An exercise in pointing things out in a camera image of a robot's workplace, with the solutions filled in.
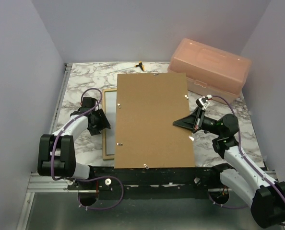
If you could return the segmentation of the brown frame backing board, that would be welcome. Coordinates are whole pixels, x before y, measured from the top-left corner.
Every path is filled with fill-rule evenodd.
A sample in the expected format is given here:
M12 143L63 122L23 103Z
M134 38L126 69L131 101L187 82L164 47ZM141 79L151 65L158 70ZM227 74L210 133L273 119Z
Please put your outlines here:
M187 96L184 73L118 74L115 168L194 167Z

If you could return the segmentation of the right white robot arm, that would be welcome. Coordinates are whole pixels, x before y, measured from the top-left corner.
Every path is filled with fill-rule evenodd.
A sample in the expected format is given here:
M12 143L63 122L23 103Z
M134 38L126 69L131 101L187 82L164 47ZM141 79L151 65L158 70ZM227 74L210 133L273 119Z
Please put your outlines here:
M205 116L205 110L197 107L190 115L173 122L176 127L196 133L199 130L217 135L212 140L213 149L227 163L210 175L212 186L226 185L250 208L251 215L261 228L273 225L285 226L285 182L278 182L242 149L238 118L234 113L219 120Z

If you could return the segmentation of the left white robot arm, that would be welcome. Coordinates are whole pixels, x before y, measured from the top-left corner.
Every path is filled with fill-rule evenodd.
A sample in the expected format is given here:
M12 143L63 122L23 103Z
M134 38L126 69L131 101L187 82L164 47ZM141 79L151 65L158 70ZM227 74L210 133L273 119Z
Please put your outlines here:
M92 167L76 161L74 142L86 130L95 136L111 128L104 111L98 106L97 99L84 97L81 107L71 113L69 121L62 128L41 136L37 163L39 175L51 176L54 180L78 179L84 189L91 189L95 185Z

